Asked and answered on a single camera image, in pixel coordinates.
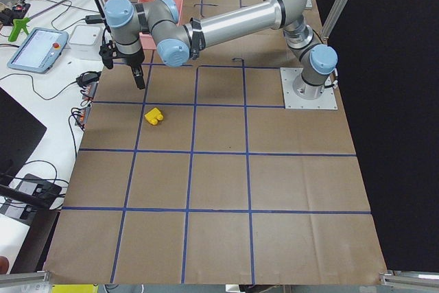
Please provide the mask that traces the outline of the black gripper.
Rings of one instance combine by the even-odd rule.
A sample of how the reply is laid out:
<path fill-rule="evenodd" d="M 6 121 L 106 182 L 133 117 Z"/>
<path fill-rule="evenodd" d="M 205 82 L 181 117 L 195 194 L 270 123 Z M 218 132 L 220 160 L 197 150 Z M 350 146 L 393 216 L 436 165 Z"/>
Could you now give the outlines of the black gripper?
<path fill-rule="evenodd" d="M 125 54 L 117 48 L 116 44 L 110 40 L 108 43 L 103 43 L 99 49 L 99 55 L 102 62 L 107 69 L 113 69 L 114 59 L 122 59 L 125 65 L 131 67 L 132 75 L 138 89 L 145 89 L 145 80 L 143 77 L 143 69 L 141 64 L 145 60 L 143 49 L 138 50 L 133 54 Z"/>

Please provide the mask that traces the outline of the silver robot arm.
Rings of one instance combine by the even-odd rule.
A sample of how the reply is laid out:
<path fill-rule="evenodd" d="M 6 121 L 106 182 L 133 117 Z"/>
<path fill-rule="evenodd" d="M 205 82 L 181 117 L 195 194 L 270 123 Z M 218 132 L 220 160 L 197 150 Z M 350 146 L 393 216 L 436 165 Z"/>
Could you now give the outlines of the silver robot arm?
<path fill-rule="evenodd" d="M 145 59 L 140 35 L 150 34 L 156 50 L 169 67 L 180 67 L 197 59 L 202 50 L 266 29 L 282 30 L 285 41 L 302 63 L 302 73 L 294 80 L 297 96 L 318 99 L 327 78 L 337 66 L 335 50 L 321 43 L 303 16 L 307 0 L 263 0 L 232 12 L 180 25 L 174 0 L 131 3 L 107 0 L 104 15 L 111 40 L 103 43 L 99 54 L 111 69 L 115 58 L 128 65 L 139 89 L 145 88 L 141 65 Z"/>

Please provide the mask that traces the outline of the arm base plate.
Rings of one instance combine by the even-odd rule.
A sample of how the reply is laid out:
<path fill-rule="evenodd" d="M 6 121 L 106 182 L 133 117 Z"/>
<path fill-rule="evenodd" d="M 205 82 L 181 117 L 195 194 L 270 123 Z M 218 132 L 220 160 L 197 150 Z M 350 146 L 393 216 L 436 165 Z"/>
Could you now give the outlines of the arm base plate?
<path fill-rule="evenodd" d="M 281 67 L 281 84 L 285 109 L 287 110 L 337 110 L 335 91 L 327 85 L 327 78 L 321 86 L 308 85 L 302 79 L 303 68 Z"/>

